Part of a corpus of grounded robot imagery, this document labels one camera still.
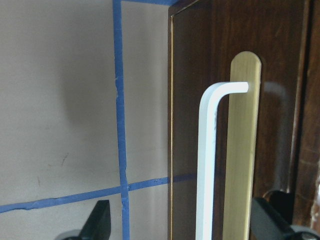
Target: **beige wall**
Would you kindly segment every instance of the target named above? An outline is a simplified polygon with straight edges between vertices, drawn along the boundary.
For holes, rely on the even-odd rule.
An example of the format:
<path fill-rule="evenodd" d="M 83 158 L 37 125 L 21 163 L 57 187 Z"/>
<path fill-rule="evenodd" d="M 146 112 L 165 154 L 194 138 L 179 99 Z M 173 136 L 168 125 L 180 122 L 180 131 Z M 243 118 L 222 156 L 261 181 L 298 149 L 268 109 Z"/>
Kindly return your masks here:
<path fill-rule="evenodd" d="M 129 183 L 167 176 L 167 11 L 122 2 Z M 0 205 L 120 185 L 113 40 L 111 0 L 0 1 Z M 131 239 L 165 239 L 167 186 L 129 196 Z M 58 239 L 97 200 L 0 213 L 0 239 Z"/>

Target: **blue tape strip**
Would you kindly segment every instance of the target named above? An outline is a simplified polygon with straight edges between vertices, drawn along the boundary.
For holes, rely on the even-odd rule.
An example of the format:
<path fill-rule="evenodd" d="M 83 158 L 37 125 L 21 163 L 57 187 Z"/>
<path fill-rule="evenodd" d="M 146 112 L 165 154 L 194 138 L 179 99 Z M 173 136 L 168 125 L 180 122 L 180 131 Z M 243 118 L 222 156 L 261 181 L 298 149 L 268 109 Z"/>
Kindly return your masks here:
<path fill-rule="evenodd" d="M 127 181 L 126 129 L 125 129 L 125 93 L 124 64 L 122 46 L 121 0 L 113 0 L 113 41 L 116 97 L 116 123 L 118 136 L 118 157 L 122 202 L 122 239 L 130 240 L 130 208 Z"/>
<path fill-rule="evenodd" d="M 105 196 L 119 194 L 120 192 L 121 192 L 121 189 L 119 186 L 117 186 L 117 187 L 106 188 L 106 189 L 97 190 L 97 191 L 89 191 L 89 192 L 63 196 L 58 198 L 47 198 L 47 199 L 42 199 L 38 201 L 2 205 L 0 206 L 0 213 L 12 211 L 12 210 L 31 210 L 31 209 L 48 208 L 48 207 L 53 207 L 53 206 L 58 206 L 63 204 L 80 202 L 80 201 L 89 200 L 89 199 L 101 198 Z"/>
<path fill-rule="evenodd" d="M 150 179 L 150 180 L 146 180 L 146 181 L 131 183 L 131 184 L 129 184 L 129 191 L 159 186 L 159 185 L 163 185 L 163 184 L 168 184 L 168 177 L 156 178 L 156 179 Z"/>
<path fill-rule="evenodd" d="M 173 181 L 182 182 L 182 181 L 188 181 L 196 178 L 197 178 L 196 174 L 186 174 L 186 175 L 180 175 L 180 176 L 174 177 Z M 146 181 L 131 183 L 128 185 L 127 189 L 128 191 L 135 191 L 139 189 L 168 184 L 168 182 L 169 182 L 168 177 L 150 179 Z M 0 213 L 5 213 L 12 210 L 43 209 L 43 208 L 48 208 L 48 207 L 53 207 L 53 206 L 58 206 L 63 204 L 71 204 L 71 203 L 76 203 L 76 202 L 90 200 L 90 199 L 107 197 L 114 194 L 120 194 L 121 192 L 122 192 L 121 186 L 116 186 L 112 188 L 89 191 L 89 192 L 73 194 L 73 195 L 68 195 L 68 196 L 63 196 L 58 198 L 47 198 L 47 199 L 41 199 L 41 200 L 31 201 L 31 202 L 2 205 L 0 206 Z"/>
<path fill-rule="evenodd" d="M 171 6 L 175 3 L 177 3 L 179 0 L 122 0 L 122 1 Z"/>

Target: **dark wood surface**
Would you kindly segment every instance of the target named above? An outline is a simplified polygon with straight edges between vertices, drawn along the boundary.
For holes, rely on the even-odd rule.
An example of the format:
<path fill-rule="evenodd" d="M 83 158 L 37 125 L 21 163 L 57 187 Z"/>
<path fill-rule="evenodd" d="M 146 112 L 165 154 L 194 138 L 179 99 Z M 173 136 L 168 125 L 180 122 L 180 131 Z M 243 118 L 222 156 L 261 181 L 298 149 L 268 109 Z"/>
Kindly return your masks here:
<path fill-rule="evenodd" d="M 169 77 L 169 136 L 173 134 L 172 165 L 172 239 L 195 239 L 196 179 L 175 180 L 179 176 L 197 173 L 198 109 L 204 90 L 210 85 L 208 77 L 211 61 L 211 34 L 209 0 L 197 2 L 180 12 L 181 3 L 171 7 L 173 12 L 173 78 Z M 171 91 L 173 91 L 173 116 L 171 116 Z M 171 140 L 168 155 L 171 159 Z"/>
<path fill-rule="evenodd" d="M 320 1 L 313 1 L 293 224 L 320 233 Z"/>
<path fill-rule="evenodd" d="M 251 51 L 262 62 L 253 195 L 294 192 L 309 1 L 200 0 L 182 11 L 179 4 L 169 10 L 170 16 L 180 11 L 173 17 L 173 80 L 169 77 L 169 86 L 173 81 L 171 177 L 196 172 L 201 94 L 215 82 L 229 81 L 234 56 Z M 222 239 L 223 229 L 227 119 L 225 98 L 218 115 L 216 240 Z M 175 240 L 194 239 L 195 183 L 190 186 L 172 186 Z"/>

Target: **wooden cabinet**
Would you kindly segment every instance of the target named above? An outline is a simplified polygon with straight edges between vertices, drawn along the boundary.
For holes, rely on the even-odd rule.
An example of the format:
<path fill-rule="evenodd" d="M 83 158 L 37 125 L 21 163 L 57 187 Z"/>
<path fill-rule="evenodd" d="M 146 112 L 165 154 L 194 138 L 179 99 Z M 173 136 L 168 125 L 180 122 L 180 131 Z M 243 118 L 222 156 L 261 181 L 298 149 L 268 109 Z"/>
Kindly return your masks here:
<path fill-rule="evenodd" d="M 320 231 L 320 1 L 181 1 L 168 22 L 168 238 L 195 238 L 200 98 L 229 81 L 243 51 L 262 62 L 252 195 L 291 193 L 293 223 Z M 215 240 L 222 239 L 227 122 L 226 97 L 218 112 Z"/>

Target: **white bent rod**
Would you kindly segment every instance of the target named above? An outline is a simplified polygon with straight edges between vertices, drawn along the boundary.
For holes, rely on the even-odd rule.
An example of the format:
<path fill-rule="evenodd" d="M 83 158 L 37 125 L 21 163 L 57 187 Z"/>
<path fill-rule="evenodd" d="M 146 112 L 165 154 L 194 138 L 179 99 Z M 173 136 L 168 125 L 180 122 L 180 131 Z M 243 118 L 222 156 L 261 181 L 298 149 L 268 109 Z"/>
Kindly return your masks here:
<path fill-rule="evenodd" d="M 247 82 L 218 82 L 208 87 L 199 107 L 195 240 L 211 240 L 217 138 L 217 111 L 228 94 L 246 93 Z"/>

